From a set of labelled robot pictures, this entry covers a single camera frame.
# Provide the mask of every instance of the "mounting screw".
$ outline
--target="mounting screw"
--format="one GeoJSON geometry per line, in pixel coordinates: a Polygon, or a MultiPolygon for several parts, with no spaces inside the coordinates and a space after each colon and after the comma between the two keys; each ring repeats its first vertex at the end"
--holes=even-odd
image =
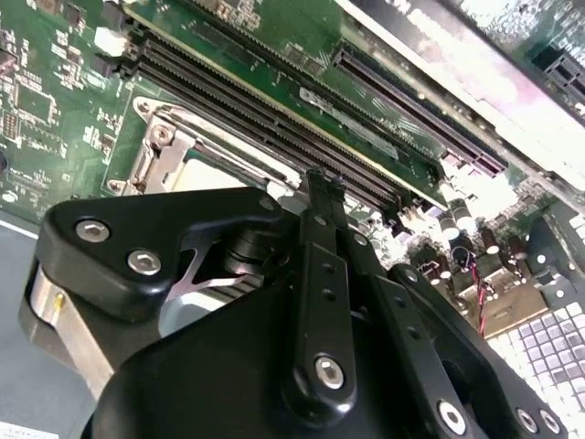
{"type": "Polygon", "coordinates": [[[95,219],[86,219],[75,226],[77,236],[87,242],[104,242],[110,238],[108,226],[95,219]]]}
{"type": "Polygon", "coordinates": [[[414,273],[414,270],[411,270],[410,268],[407,268],[404,273],[412,282],[417,282],[419,280],[419,276],[417,276],[417,274],[414,273]]]}
{"type": "Polygon", "coordinates": [[[148,112],[150,112],[150,105],[148,104],[148,102],[140,102],[138,105],[138,111],[141,112],[142,114],[147,114],[148,112]]]}
{"type": "Polygon", "coordinates": [[[128,256],[128,266],[138,274],[153,276],[161,271],[161,260],[148,250],[136,250],[128,256]]]}
{"type": "Polygon", "coordinates": [[[322,226],[327,225],[327,221],[321,215],[315,215],[314,220],[317,221],[317,224],[321,224],[322,226]]]}
{"type": "Polygon", "coordinates": [[[274,203],[272,202],[272,198],[263,197],[260,200],[260,205],[265,208],[266,210],[274,210],[274,203]]]}
{"type": "Polygon", "coordinates": [[[463,436],[467,426],[465,425],[463,416],[453,404],[447,401],[439,401],[438,409],[441,419],[447,424],[449,429],[455,434],[463,436]]]}
{"type": "Polygon", "coordinates": [[[557,420],[553,418],[549,412],[546,410],[541,410],[540,416],[542,416],[542,420],[545,422],[552,433],[560,434],[560,425],[558,425],[557,420]]]}
{"type": "Polygon", "coordinates": [[[152,139],[159,145],[169,145],[173,140],[173,132],[164,125],[157,125],[153,127],[151,131],[152,139]]]}
{"type": "Polygon", "coordinates": [[[520,418],[520,423],[524,425],[524,428],[532,434],[538,433],[538,425],[532,416],[522,409],[517,409],[516,413],[518,413],[518,418],[520,418]]]}
{"type": "Polygon", "coordinates": [[[367,239],[366,239],[366,237],[364,235],[360,235],[359,233],[356,233],[354,235],[354,238],[356,239],[356,242],[359,245],[367,245],[367,239]]]}
{"type": "Polygon", "coordinates": [[[334,359],[319,357],[314,368],[319,380],[329,389],[336,391],[344,385],[344,372],[334,359]]]}

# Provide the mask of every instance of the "capacitor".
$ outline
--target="capacitor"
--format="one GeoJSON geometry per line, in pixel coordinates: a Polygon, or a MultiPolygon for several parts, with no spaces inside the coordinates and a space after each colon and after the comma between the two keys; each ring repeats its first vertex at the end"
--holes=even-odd
{"type": "Polygon", "coordinates": [[[432,286],[436,286],[441,283],[441,277],[439,276],[439,271],[436,268],[433,268],[427,273],[427,279],[432,286]]]}
{"type": "Polygon", "coordinates": [[[495,238],[494,231],[491,229],[482,229],[481,231],[482,241],[484,242],[485,252],[487,254],[498,254],[500,252],[500,246],[495,238]]]}
{"type": "Polygon", "coordinates": [[[437,272],[439,273],[439,277],[441,277],[441,279],[451,278],[451,266],[449,265],[447,256],[439,254],[435,262],[438,264],[437,272]]]}
{"type": "Polygon", "coordinates": [[[469,212],[467,204],[465,204],[465,200],[461,198],[454,199],[451,202],[451,211],[453,212],[455,224],[457,224],[458,229],[475,229],[475,219],[473,219],[472,214],[469,212]]]}
{"type": "Polygon", "coordinates": [[[508,247],[510,254],[514,256],[517,261],[523,261],[528,257],[526,242],[518,235],[512,235],[508,238],[508,247]]]}
{"type": "Polygon", "coordinates": [[[475,261],[475,248],[471,240],[466,235],[460,235],[459,238],[451,241],[450,245],[453,261],[462,269],[469,269],[470,264],[475,261]]]}
{"type": "Polygon", "coordinates": [[[442,235],[446,240],[451,241],[459,236],[459,229],[457,229],[457,224],[451,212],[444,212],[439,217],[439,224],[441,225],[442,235]]]}

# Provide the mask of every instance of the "pcie slot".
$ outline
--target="pcie slot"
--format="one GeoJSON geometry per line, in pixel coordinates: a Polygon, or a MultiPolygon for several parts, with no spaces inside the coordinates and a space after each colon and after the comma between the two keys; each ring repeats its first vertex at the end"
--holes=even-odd
{"type": "Polygon", "coordinates": [[[487,145],[471,134],[463,134],[457,125],[450,125],[441,117],[426,108],[419,99],[410,97],[397,87],[382,69],[367,64],[356,53],[341,48],[335,57],[334,65],[370,94],[386,102],[403,117],[416,123],[437,142],[457,154],[470,165],[477,167],[489,177],[504,172],[507,163],[489,151],[487,145]]]}
{"type": "Polygon", "coordinates": [[[203,7],[197,0],[182,0],[183,3],[190,6],[194,11],[202,14],[205,20],[216,30],[220,31],[224,36],[234,41],[237,44],[245,47],[250,53],[256,57],[263,59],[268,64],[271,64],[275,68],[281,70],[287,76],[296,81],[300,87],[313,91],[323,97],[328,102],[331,102],[336,109],[343,112],[348,117],[359,123],[364,128],[368,129],[372,133],[380,136],[387,142],[394,145],[401,145],[401,153],[408,154],[409,156],[416,158],[422,162],[426,162],[429,166],[436,167],[434,159],[422,154],[416,149],[406,145],[404,141],[397,135],[390,133],[385,127],[373,118],[371,115],[364,112],[358,106],[352,102],[344,99],[337,92],[329,89],[324,84],[319,83],[318,80],[313,78],[307,72],[299,69],[297,66],[291,64],[288,60],[281,57],[280,54],[265,46],[254,37],[244,33],[240,29],[232,26],[226,21],[222,20],[215,14],[212,14],[208,9],[203,7]]]}
{"type": "Polygon", "coordinates": [[[125,70],[140,73],[184,99],[194,112],[222,122],[234,134],[242,133],[304,169],[321,167],[344,179],[348,193],[383,209],[403,190],[390,179],[360,163],[350,152],[330,144],[268,103],[191,59],[180,49],[149,35],[125,70]]]}

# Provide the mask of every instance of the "screw hole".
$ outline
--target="screw hole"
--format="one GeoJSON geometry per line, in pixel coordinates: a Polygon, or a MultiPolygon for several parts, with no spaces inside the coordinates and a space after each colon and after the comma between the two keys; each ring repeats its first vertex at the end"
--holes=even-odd
{"type": "Polygon", "coordinates": [[[327,299],[329,302],[335,301],[335,293],[333,291],[331,291],[330,289],[324,288],[322,293],[325,296],[325,299],[327,299]]]}
{"type": "Polygon", "coordinates": [[[420,332],[415,327],[407,327],[409,334],[415,340],[420,340],[420,332]]]}
{"type": "Polygon", "coordinates": [[[333,265],[329,265],[328,263],[323,264],[323,269],[327,274],[335,273],[335,267],[333,265]]]}
{"type": "Polygon", "coordinates": [[[459,418],[457,417],[457,415],[454,412],[448,412],[447,413],[447,417],[451,420],[451,422],[453,423],[457,423],[459,421],[459,418]]]}

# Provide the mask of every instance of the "integrated circuit chip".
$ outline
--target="integrated circuit chip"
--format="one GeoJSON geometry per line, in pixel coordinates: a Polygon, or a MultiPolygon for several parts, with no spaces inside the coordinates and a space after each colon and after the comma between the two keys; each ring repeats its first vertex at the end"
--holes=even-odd
{"type": "Polygon", "coordinates": [[[0,78],[12,73],[16,67],[17,58],[3,48],[0,48],[0,78]]]}
{"type": "Polygon", "coordinates": [[[48,14],[58,14],[61,8],[61,0],[37,0],[37,8],[42,9],[48,14]]]}
{"type": "Polygon", "coordinates": [[[113,138],[109,137],[107,134],[103,134],[100,137],[100,149],[104,154],[109,154],[113,148],[113,138]]]}
{"type": "Polygon", "coordinates": [[[197,2],[210,11],[215,11],[219,6],[219,0],[197,0],[197,2]]]}
{"type": "Polygon", "coordinates": [[[73,64],[80,64],[81,62],[81,54],[77,49],[68,48],[67,49],[67,60],[71,61],[73,64]]]}
{"type": "Polygon", "coordinates": [[[286,45],[283,53],[284,56],[296,66],[303,65],[303,63],[307,60],[307,56],[303,53],[303,51],[291,43],[286,45]]]}
{"type": "Polygon", "coordinates": [[[51,108],[51,101],[27,87],[19,87],[18,108],[46,122],[51,108]]]}
{"type": "Polygon", "coordinates": [[[65,7],[65,18],[72,26],[77,26],[81,21],[81,11],[74,5],[67,5],[65,7]]]}
{"type": "Polygon", "coordinates": [[[304,63],[304,68],[309,73],[311,73],[313,76],[320,75],[325,70],[325,67],[323,64],[321,64],[320,62],[318,62],[312,58],[309,58],[308,60],[306,60],[306,62],[304,63]]]}

